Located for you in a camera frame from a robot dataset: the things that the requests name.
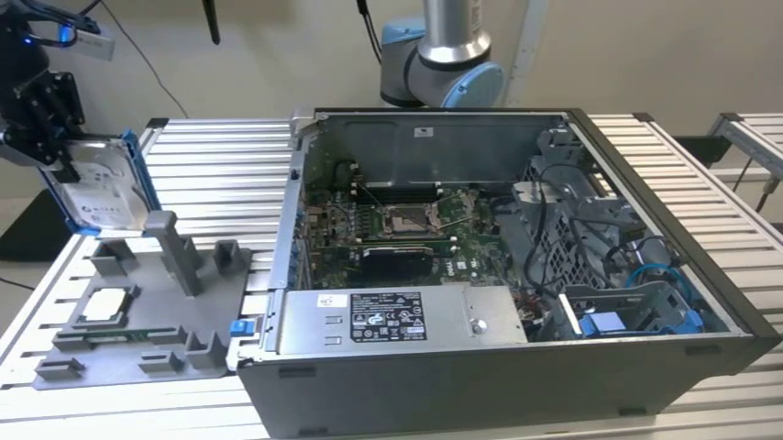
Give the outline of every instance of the white wall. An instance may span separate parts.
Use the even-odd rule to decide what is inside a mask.
[[[783,111],[783,1],[551,0],[515,105],[648,112],[674,134]]]
[[[83,0],[60,0],[76,10]],[[353,0],[220,0],[223,43],[209,40],[196,0],[107,0],[191,117],[284,117],[303,106],[379,104],[379,69]],[[484,2],[493,55],[511,66],[526,1]],[[421,12],[421,0],[369,2],[376,30]],[[115,34],[113,62],[63,51],[52,67],[76,74],[93,130],[180,117],[105,10],[91,14]]]

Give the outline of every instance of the hard drive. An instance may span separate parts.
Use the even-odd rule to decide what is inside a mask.
[[[67,150],[79,181],[59,181],[53,170],[40,172],[71,230],[84,235],[141,231],[160,202],[136,136],[127,132],[117,138],[72,140]]]

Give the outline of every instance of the sticker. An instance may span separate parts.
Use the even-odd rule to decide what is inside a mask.
[[[413,128],[415,138],[431,138],[436,135],[436,130],[431,126],[417,126]]]
[[[317,307],[347,307],[347,295],[321,293],[317,296]]]
[[[427,340],[421,293],[351,293],[351,339],[353,342]]]

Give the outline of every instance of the motherboard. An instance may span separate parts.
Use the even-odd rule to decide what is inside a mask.
[[[435,200],[420,203],[417,197],[395,200],[367,188],[359,191],[371,197],[327,191],[311,197],[307,241],[315,289],[507,284],[510,261],[499,226],[477,189],[440,189]]]

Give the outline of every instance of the motherboard chip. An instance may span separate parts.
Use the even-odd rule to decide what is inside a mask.
[[[393,208],[389,210],[391,231],[395,233],[427,232],[428,220],[423,207]]]

